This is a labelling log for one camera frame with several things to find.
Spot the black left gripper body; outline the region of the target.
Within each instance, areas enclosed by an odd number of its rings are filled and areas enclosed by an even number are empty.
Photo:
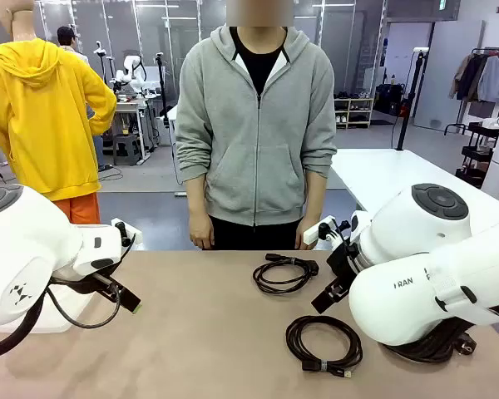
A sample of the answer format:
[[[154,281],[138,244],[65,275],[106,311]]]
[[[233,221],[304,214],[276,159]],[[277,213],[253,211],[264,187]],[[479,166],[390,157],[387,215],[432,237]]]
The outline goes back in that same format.
[[[53,285],[69,287],[79,294],[99,293],[113,303],[119,303],[121,297],[119,283],[111,277],[93,273],[79,281],[68,281],[63,278],[52,277]]]

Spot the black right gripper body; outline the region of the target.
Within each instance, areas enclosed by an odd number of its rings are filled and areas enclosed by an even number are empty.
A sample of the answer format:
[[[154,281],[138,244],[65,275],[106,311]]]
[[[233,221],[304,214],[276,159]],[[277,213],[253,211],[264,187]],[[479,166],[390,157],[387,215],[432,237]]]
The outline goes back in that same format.
[[[358,256],[356,244],[341,243],[328,257],[327,263],[336,278],[329,285],[332,291],[348,291],[358,274],[354,262]]]

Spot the person's right hand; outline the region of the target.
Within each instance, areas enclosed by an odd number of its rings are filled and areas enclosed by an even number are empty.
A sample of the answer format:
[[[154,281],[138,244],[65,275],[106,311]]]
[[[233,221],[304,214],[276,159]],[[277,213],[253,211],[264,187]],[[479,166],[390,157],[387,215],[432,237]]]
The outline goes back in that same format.
[[[190,214],[190,241],[203,250],[213,249],[215,245],[214,229],[208,214]]]

